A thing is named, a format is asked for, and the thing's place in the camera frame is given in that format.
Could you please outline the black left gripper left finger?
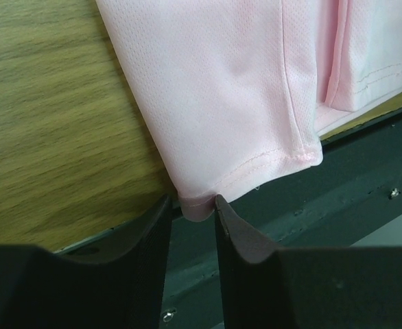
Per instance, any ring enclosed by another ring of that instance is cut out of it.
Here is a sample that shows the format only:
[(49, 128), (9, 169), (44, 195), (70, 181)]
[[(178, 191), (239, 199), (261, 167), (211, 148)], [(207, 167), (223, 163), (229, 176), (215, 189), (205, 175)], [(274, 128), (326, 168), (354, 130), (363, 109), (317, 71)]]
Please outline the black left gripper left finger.
[(157, 328), (172, 228), (161, 197), (70, 252), (0, 245), (0, 328)]

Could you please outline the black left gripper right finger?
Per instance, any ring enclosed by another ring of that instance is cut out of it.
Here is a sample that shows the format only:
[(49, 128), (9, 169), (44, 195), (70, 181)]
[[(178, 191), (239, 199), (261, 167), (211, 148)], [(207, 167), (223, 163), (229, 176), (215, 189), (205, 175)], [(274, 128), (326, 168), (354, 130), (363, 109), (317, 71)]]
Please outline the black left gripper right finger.
[(402, 247), (284, 247), (215, 198), (226, 328), (402, 328)]

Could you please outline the light pink t-shirt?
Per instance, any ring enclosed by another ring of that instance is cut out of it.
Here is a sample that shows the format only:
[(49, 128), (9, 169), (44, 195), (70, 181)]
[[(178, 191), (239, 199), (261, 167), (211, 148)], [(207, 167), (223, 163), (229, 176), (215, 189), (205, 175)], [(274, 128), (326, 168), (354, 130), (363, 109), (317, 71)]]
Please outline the light pink t-shirt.
[(183, 215), (319, 165), (402, 92), (402, 1), (99, 1)]

